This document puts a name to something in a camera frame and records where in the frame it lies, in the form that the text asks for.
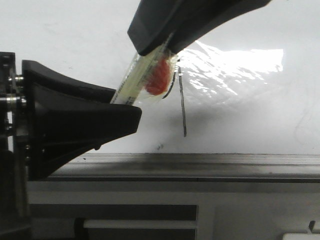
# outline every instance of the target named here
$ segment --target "red object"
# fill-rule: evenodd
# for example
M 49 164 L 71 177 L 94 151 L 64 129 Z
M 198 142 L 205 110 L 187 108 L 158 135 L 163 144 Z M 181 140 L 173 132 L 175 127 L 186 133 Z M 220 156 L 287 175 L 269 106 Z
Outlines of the red object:
M 167 59 L 162 58 L 149 76 L 145 90 L 152 95 L 160 95 L 168 90 L 170 83 L 170 66 Z

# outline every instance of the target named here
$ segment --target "white surface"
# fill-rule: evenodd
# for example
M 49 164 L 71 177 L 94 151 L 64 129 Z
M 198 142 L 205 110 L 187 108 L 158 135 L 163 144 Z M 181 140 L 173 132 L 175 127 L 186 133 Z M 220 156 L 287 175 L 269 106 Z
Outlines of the white surface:
M 287 233 L 283 240 L 320 240 L 320 234 Z
M 200 39 L 219 53 L 213 72 L 222 63 L 233 65 L 220 76 L 222 82 L 200 78 L 196 85 L 184 69 L 186 138 L 176 84 L 167 99 L 142 106 L 136 134 L 99 152 L 320 154 L 320 1 L 307 3 L 273 0 Z M 17 63 L 31 59 L 69 77 L 117 88 L 134 56 L 127 29 L 138 4 L 0 0 L 0 50 L 16 52 Z M 189 49 L 200 50 L 196 43 Z M 270 68 L 259 67 L 266 62 Z M 243 68 L 251 77 L 241 76 Z M 196 90 L 201 84 L 217 94 Z

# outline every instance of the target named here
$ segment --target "white wall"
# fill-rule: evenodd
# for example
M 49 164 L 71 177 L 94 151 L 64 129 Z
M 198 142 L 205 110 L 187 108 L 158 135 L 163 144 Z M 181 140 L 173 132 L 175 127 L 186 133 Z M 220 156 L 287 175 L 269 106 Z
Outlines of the white wall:
M 135 52 L 127 29 L 138 4 L 0 0 L 0 51 L 117 88 Z M 99 152 L 320 154 L 319 9 L 318 0 L 273 0 L 208 33 L 206 59 L 194 43 L 199 52 L 182 61 L 187 137 L 176 84 L 167 99 L 138 104 L 136 134 Z M 192 59 L 200 75 L 188 73 Z

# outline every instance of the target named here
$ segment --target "white background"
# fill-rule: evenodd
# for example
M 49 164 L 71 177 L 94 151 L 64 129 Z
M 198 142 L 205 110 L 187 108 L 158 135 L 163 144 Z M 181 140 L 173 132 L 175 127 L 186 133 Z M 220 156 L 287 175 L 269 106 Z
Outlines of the white background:
M 21 60 L 29 59 L 77 80 L 117 88 L 135 53 L 127 29 L 138 4 L 0 0 L 0 51 L 16 53 L 18 72 Z M 233 65 L 223 81 L 236 94 L 204 78 L 197 86 L 217 93 L 196 89 L 185 68 L 187 137 L 176 84 L 167 99 L 138 104 L 143 115 L 136 134 L 99 152 L 320 154 L 319 15 L 319 0 L 273 0 L 216 28 L 200 42 L 218 52 L 212 72 L 222 62 L 226 69 Z M 188 49 L 201 50 L 196 43 Z M 266 62 L 277 70 L 264 69 Z M 244 82 L 247 78 L 232 74 L 235 69 L 259 71 Z

